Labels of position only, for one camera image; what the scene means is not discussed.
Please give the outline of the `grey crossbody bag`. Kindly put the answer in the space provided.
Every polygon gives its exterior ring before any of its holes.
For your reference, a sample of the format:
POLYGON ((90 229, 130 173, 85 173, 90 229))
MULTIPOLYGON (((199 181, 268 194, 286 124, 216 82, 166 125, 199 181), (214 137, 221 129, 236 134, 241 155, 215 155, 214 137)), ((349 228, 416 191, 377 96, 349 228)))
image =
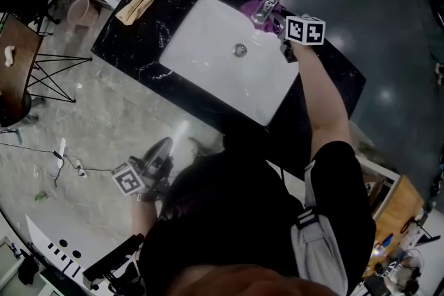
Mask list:
POLYGON ((312 161, 305 169, 305 209, 291 227, 291 243, 301 279, 346 296, 348 277, 328 218, 318 212, 311 183, 312 161))

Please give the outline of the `pink waste bin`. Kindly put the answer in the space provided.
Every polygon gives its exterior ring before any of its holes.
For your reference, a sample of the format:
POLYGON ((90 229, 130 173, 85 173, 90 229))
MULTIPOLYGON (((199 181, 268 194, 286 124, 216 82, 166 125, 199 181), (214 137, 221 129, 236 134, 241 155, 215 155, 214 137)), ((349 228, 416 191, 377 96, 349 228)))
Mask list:
POLYGON ((99 11, 90 0, 75 0, 67 13, 67 21, 73 26, 93 27, 99 19, 99 11))

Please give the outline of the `teal floor squeegee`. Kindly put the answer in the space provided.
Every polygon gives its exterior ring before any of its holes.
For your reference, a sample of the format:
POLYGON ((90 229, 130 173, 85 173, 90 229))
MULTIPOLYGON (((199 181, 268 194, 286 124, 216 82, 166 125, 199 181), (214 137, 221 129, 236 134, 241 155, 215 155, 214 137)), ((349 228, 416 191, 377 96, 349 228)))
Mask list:
POLYGON ((19 128, 0 128, 0 134, 14 134, 16 136, 17 143, 20 146, 23 144, 19 128))

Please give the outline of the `purple cloth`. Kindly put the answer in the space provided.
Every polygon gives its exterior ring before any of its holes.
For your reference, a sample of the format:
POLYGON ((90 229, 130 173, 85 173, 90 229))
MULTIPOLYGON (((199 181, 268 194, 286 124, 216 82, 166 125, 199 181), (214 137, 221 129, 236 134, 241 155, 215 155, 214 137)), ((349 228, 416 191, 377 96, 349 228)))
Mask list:
MULTIPOLYGON (((262 0, 250 0, 240 7, 240 11, 247 17, 252 17, 253 13, 259 7, 262 0)), ((263 24, 254 24, 257 30, 263 31, 265 33, 274 33, 279 35, 284 25, 281 24, 282 20, 282 6, 278 3, 273 9, 268 19, 263 24)))

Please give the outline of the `wooden table with white frame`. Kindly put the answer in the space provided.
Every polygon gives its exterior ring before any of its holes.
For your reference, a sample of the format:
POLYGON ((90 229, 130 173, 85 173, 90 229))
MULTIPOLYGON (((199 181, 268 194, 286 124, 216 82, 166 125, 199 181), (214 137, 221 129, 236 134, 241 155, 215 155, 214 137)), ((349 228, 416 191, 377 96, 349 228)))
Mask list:
POLYGON ((406 223, 420 215, 424 200, 410 180, 364 157, 357 158, 364 181, 372 186, 369 199, 376 224, 375 240, 363 277, 375 273, 375 266, 398 247, 407 234, 406 223))

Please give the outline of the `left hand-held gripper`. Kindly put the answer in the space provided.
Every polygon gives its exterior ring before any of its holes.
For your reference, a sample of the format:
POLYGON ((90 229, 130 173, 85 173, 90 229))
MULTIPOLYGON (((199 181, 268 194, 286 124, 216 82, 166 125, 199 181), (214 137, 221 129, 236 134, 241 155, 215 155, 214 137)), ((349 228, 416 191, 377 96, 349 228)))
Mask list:
POLYGON ((173 168, 171 151, 173 139, 165 137, 155 143, 142 157, 131 156, 127 162, 112 170, 112 179, 125 195, 155 193, 164 199, 169 190, 169 176, 173 168))

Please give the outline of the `black marble counter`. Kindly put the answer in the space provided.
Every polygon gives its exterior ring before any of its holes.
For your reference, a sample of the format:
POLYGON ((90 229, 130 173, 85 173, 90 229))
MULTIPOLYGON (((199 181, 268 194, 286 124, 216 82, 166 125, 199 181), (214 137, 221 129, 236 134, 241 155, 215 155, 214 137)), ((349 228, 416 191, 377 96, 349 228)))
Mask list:
MULTIPOLYGON (((131 26, 111 16, 92 53, 235 141, 245 139, 296 177, 309 162, 309 128, 302 83, 296 78, 270 124, 261 126, 159 63, 173 34, 198 0, 154 0, 131 26)), ((250 0, 219 0, 239 8, 250 0)))

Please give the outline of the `person's left forearm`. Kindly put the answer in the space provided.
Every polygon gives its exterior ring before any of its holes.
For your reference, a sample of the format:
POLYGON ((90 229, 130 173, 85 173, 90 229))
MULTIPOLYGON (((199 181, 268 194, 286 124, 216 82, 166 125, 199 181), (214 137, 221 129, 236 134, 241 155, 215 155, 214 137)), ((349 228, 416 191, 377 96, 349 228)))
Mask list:
POLYGON ((146 236, 157 221, 157 205, 154 202, 131 201, 131 234, 146 236))

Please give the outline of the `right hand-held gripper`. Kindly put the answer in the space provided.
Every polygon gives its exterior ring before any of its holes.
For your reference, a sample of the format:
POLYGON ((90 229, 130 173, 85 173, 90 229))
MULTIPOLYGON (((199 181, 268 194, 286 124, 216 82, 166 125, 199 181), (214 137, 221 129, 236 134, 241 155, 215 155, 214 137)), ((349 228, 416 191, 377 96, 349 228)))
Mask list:
POLYGON ((287 16, 284 28, 279 34, 280 50, 287 62, 296 62, 291 45, 298 43, 303 46, 321 46, 325 39, 326 23, 309 15, 287 16))

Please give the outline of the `white curved panel with holes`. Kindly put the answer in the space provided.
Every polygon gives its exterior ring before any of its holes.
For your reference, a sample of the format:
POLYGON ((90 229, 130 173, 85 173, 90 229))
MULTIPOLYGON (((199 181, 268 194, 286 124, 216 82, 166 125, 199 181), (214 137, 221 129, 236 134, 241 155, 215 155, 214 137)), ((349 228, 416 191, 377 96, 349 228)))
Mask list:
POLYGON ((26 216, 28 231, 33 245, 63 276, 75 281, 88 296, 97 296, 95 290, 89 290, 83 282, 83 272, 87 262, 83 261, 83 245, 76 242, 69 230, 61 227, 44 228, 37 218, 26 216))

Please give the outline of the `person's torso in black shirt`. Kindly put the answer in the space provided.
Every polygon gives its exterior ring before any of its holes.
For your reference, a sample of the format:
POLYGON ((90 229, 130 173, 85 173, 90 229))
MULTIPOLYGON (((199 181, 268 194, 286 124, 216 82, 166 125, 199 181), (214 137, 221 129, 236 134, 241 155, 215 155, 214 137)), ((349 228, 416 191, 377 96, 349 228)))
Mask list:
MULTIPOLYGON (((351 145, 333 141, 314 156, 318 212, 331 224, 348 277, 359 283, 375 240, 375 221, 351 145)), ((184 168, 147 234, 139 258, 147 296, 167 296, 173 280, 198 265, 258 265, 299 277, 291 227, 305 209, 268 162, 234 150, 184 168)))

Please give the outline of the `black chest-mounted device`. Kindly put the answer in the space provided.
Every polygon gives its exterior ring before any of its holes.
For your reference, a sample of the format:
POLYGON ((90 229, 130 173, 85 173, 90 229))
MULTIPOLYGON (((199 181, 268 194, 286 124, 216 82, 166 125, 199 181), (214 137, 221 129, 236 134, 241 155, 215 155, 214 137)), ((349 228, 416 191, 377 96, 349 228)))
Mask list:
POLYGON ((127 287, 114 276, 114 272, 123 266, 142 246, 144 235, 132 235, 121 245, 92 264, 83 272, 83 284, 88 290, 98 290, 100 283, 108 280, 113 292, 126 291, 127 287))

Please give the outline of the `white sink basin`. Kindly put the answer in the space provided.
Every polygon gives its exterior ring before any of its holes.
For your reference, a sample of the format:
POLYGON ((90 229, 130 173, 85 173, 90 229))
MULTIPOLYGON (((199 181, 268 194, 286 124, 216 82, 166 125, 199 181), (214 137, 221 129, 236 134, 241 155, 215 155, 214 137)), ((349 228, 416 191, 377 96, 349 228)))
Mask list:
POLYGON ((271 122, 294 83, 298 63, 285 60, 281 41, 257 30, 219 0, 198 0, 160 56, 160 63, 262 126, 271 122), (245 44, 242 58, 235 44, 245 44))

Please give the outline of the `person's right forearm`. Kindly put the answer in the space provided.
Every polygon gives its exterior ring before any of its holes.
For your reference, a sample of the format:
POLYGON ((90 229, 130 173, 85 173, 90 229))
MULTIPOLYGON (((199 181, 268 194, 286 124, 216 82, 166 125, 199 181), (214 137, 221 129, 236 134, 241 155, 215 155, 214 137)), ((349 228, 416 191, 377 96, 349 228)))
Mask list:
POLYGON ((292 44, 311 126, 311 155, 333 141, 351 143, 348 114, 341 95, 309 46, 292 44))

